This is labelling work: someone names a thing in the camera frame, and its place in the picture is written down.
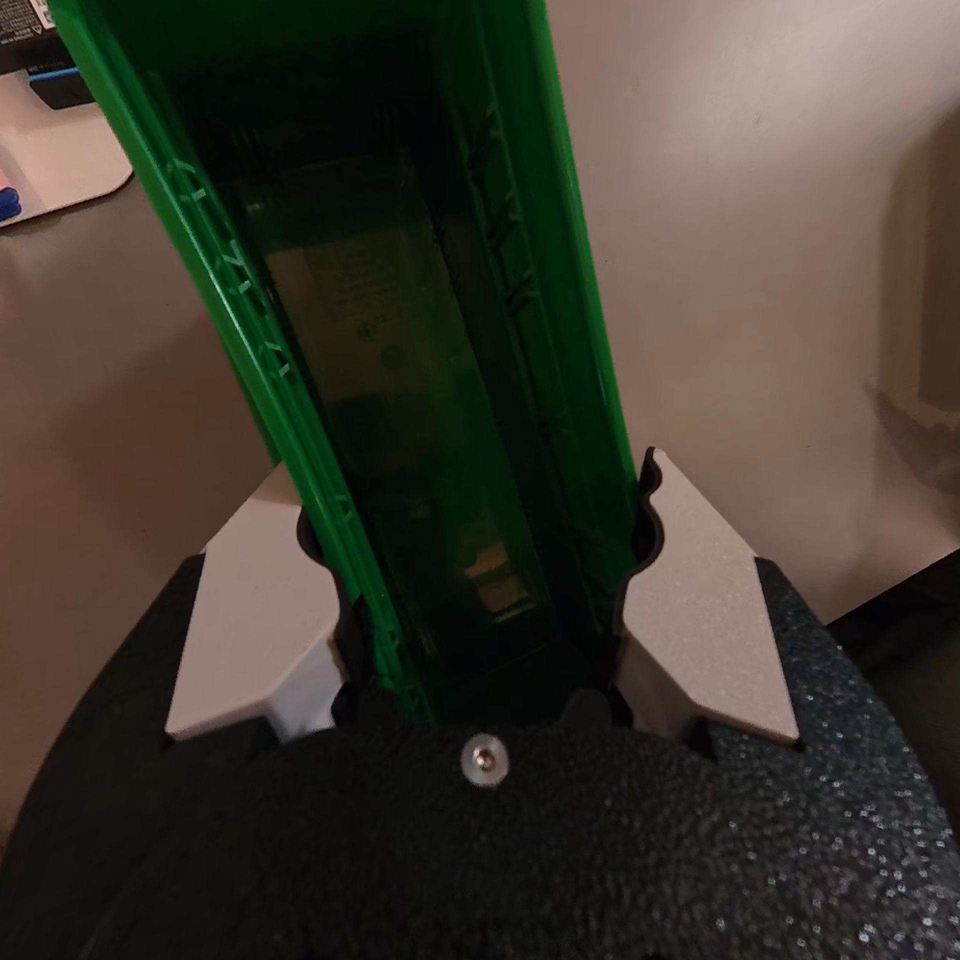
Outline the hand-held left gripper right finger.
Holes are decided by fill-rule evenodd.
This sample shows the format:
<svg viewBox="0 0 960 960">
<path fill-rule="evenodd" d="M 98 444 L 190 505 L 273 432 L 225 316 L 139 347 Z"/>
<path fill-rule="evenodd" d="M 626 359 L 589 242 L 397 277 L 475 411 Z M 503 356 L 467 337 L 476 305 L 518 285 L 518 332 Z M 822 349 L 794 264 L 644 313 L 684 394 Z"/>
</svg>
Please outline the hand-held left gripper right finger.
<svg viewBox="0 0 960 960">
<path fill-rule="evenodd" d="M 797 744 L 758 554 L 656 447 L 640 510 L 652 538 L 622 588 L 613 673 L 633 727 L 682 742 L 712 722 Z"/>
</svg>

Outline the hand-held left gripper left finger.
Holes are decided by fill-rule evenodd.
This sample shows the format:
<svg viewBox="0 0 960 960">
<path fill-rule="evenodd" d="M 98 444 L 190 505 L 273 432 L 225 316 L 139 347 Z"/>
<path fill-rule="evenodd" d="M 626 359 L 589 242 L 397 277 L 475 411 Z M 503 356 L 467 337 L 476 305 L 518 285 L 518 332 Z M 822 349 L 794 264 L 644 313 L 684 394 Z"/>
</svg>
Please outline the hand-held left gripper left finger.
<svg viewBox="0 0 960 960">
<path fill-rule="evenodd" d="M 280 742 L 334 727 L 350 674 L 336 574 L 298 531 L 304 504 L 276 466 L 204 548 L 166 735 L 184 742 L 264 719 Z"/>
</svg>

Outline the green plastic bin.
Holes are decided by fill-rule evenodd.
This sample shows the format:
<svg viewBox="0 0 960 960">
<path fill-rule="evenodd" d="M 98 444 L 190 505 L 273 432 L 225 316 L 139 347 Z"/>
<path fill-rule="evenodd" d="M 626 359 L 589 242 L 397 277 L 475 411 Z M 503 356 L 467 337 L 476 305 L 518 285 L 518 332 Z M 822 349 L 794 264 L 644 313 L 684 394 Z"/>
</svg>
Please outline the green plastic bin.
<svg viewBox="0 0 960 960">
<path fill-rule="evenodd" d="M 49 6 L 375 678 L 450 725 L 602 686 L 638 474 L 546 2 Z"/>
</svg>

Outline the white tray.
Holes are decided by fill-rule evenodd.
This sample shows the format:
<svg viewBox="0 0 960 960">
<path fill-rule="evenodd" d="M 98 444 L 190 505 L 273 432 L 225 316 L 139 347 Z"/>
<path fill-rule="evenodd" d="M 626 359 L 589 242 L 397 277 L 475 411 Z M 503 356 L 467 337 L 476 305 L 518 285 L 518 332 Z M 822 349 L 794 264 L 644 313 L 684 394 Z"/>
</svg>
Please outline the white tray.
<svg viewBox="0 0 960 960">
<path fill-rule="evenodd" d="M 134 173 L 97 103 L 54 109 L 25 71 L 1 78 L 1 168 L 21 208 L 2 229 L 108 196 Z"/>
</svg>

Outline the black box blue stripe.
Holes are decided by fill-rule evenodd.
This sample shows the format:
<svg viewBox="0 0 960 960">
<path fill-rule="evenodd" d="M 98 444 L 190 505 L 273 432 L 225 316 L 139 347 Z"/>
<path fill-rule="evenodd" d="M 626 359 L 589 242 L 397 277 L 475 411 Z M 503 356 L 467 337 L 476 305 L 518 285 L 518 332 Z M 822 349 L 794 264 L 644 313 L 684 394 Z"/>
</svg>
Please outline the black box blue stripe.
<svg viewBox="0 0 960 960">
<path fill-rule="evenodd" d="M 95 103 L 75 64 L 53 61 L 33 64 L 26 70 L 30 90 L 52 110 L 62 111 Z"/>
</svg>

